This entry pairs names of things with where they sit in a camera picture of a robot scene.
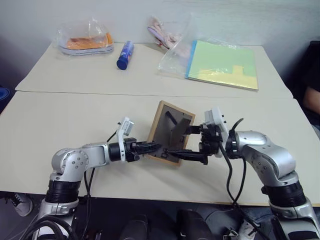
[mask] black cable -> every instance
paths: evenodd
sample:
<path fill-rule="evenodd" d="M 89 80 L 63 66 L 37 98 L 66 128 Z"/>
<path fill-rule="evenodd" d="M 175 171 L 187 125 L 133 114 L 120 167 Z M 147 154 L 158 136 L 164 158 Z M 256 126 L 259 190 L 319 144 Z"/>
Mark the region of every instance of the black cable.
<path fill-rule="evenodd" d="M 234 196 L 231 194 L 230 192 L 230 180 L 231 180 L 231 177 L 232 177 L 232 173 L 233 173 L 233 168 L 232 168 L 232 165 L 231 165 L 231 162 L 229 160 L 229 157 L 222 145 L 221 142 L 219 142 L 219 148 L 222 152 L 222 155 L 229 167 L 229 174 L 228 174 L 228 178 L 227 178 L 227 181 L 226 181 L 226 191 L 228 192 L 228 195 L 229 197 L 232 199 L 232 205 L 235 207 L 235 209 L 237 209 L 240 214 L 242 215 L 242 217 L 249 223 L 252 225 L 252 227 L 266 240 L 270 240 L 268 236 L 266 236 L 257 226 L 257 224 L 241 209 L 240 205 L 237 203 L 236 199 L 234 198 Z M 243 165 L 243 172 L 245 172 L 245 170 L 247 170 L 247 163 L 245 163 L 245 165 Z M 243 184 L 245 182 L 245 176 L 242 176 L 242 180 L 241 180 L 241 185 L 242 185 L 242 188 L 243 188 Z"/>
<path fill-rule="evenodd" d="M 52 221 L 42 221 L 38 224 L 33 223 L 28 229 L 27 231 L 22 235 L 21 240 L 27 240 L 32 234 L 34 234 L 35 231 L 37 231 L 40 228 L 43 227 L 49 227 L 51 228 L 51 230 L 53 231 L 54 235 L 55 235 L 55 239 L 56 240 L 65 240 L 65 237 L 61 231 L 61 229 L 58 227 L 57 224 L 55 224 Z"/>
<path fill-rule="evenodd" d="M 117 133 L 117 131 L 115 131 L 115 132 L 111 135 L 111 137 L 108 138 L 108 140 L 107 140 L 106 142 L 108 143 L 108 142 L 116 135 L 116 133 Z"/>
<path fill-rule="evenodd" d="M 244 120 L 244 118 L 240 118 L 238 121 L 236 121 L 236 123 L 233 125 L 233 127 L 231 128 L 231 130 L 235 130 L 236 127 L 239 125 L 239 123 L 241 123 Z"/>
<path fill-rule="evenodd" d="M 76 233 L 73 231 L 71 226 L 68 223 L 66 223 L 64 220 L 62 220 L 56 216 L 44 216 L 44 217 L 40 218 L 39 220 L 35 221 L 34 224 L 39 224 L 43 221 L 51 221 L 56 224 L 59 224 L 62 228 L 65 229 L 65 231 L 69 234 L 69 236 L 71 237 L 72 240 L 78 240 L 78 236 L 76 235 Z"/>
<path fill-rule="evenodd" d="M 115 131 L 106 141 L 107 143 L 116 135 L 117 131 Z M 96 168 L 94 167 L 92 169 L 91 175 L 90 175 L 90 180 L 89 180 L 89 184 L 88 184 L 88 180 L 87 180 L 87 171 L 85 171 L 83 173 L 83 178 L 84 178 L 84 184 L 85 184 L 85 189 L 86 189 L 86 224 L 85 224 L 85 228 L 83 230 L 82 233 L 82 237 L 81 240 L 84 239 L 86 231 L 88 229 L 89 226 L 89 220 L 90 220 L 90 215 L 91 215 L 91 194 L 90 194 L 90 190 L 91 190 L 91 184 L 92 184 L 92 180 L 94 178 L 94 174 L 95 174 L 95 170 Z"/>
<path fill-rule="evenodd" d="M 240 189 L 239 189 L 239 192 L 238 194 L 236 195 L 234 201 L 233 201 L 233 205 L 238 201 L 241 193 L 242 193 L 242 190 L 244 189 L 244 185 L 245 185 L 245 180 L 246 180 L 246 173 L 247 173 L 247 161 L 246 159 L 243 157 L 242 158 L 242 162 L 243 162 L 243 173 L 242 173 L 242 179 L 241 179 L 241 184 L 240 184 Z"/>
<path fill-rule="evenodd" d="M 221 153 L 226 161 L 226 164 L 228 165 L 229 167 L 229 174 L 228 174 L 228 178 L 226 180 L 226 191 L 228 192 L 229 194 L 229 197 L 231 198 L 232 202 L 235 203 L 235 198 L 234 196 L 231 194 L 230 192 L 230 180 L 231 180 L 231 177 L 232 177 L 232 173 L 233 173 L 233 168 L 232 168 L 232 165 L 231 165 L 231 162 L 229 160 L 229 157 L 224 149 L 224 147 L 222 146 L 222 143 L 219 142 L 219 148 L 221 150 Z"/>

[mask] robotic arm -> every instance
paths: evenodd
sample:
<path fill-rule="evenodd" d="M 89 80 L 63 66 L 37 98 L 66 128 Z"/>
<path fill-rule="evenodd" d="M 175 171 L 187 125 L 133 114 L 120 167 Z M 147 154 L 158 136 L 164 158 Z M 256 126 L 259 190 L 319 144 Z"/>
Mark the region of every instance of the robotic arm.
<path fill-rule="evenodd" d="M 116 131 L 117 142 L 86 144 L 80 148 L 64 148 L 52 158 L 53 172 L 50 175 L 49 189 L 42 200 L 38 220 L 46 216 L 56 216 L 69 226 L 74 224 L 74 212 L 79 204 L 78 194 L 84 172 L 102 167 L 114 161 L 134 162 L 139 155 L 152 153 L 161 145 L 154 142 L 137 142 L 135 138 L 124 138 L 130 134 L 134 123 L 125 117 Z M 63 235 L 69 233 L 61 227 Z M 37 239 L 52 234 L 52 230 L 41 227 L 33 235 Z"/>
<path fill-rule="evenodd" d="M 283 147 L 256 131 L 235 131 L 238 121 L 228 131 L 218 108 L 205 112 L 205 122 L 190 126 L 186 134 L 200 134 L 199 152 L 168 151 L 185 160 L 208 164 L 208 156 L 222 157 L 222 143 L 230 159 L 244 158 L 260 178 L 263 194 L 268 195 L 275 215 L 272 225 L 279 240 L 320 239 L 320 225 L 310 200 L 305 197 L 295 171 L 296 161 Z"/>

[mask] blue bottle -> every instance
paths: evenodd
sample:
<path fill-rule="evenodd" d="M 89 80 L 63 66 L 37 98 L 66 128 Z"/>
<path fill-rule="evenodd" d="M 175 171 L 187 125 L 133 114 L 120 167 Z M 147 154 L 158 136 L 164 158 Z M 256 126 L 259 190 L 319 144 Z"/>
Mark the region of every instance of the blue bottle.
<path fill-rule="evenodd" d="M 120 53 L 118 61 L 116 61 L 116 65 L 118 66 L 119 69 L 121 70 L 126 70 L 128 63 L 131 59 L 132 53 L 134 51 L 134 43 L 132 41 L 127 41 Z"/>

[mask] white wall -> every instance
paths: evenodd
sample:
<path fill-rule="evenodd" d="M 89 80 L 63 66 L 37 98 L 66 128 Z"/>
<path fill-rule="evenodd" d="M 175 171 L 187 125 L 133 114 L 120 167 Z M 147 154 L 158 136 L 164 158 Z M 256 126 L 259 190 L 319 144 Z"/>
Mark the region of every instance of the white wall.
<path fill-rule="evenodd" d="M 152 42 L 150 15 L 178 29 L 187 13 L 217 39 L 262 45 L 285 78 L 311 40 L 320 40 L 319 0 L 1 0 L 0 84 L 14 87 L 63 22 L 95 17 L 116 42 Z"/>

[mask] person's arm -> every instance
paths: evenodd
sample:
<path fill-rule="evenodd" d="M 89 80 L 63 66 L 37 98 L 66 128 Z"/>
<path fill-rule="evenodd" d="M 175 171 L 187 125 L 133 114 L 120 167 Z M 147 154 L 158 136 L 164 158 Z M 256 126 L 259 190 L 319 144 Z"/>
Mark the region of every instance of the person's arm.
<path fill-rule="evenodd" d="M 308 86 L 304 94 L 303 106 L 320 115 L 320 92 Z"/>

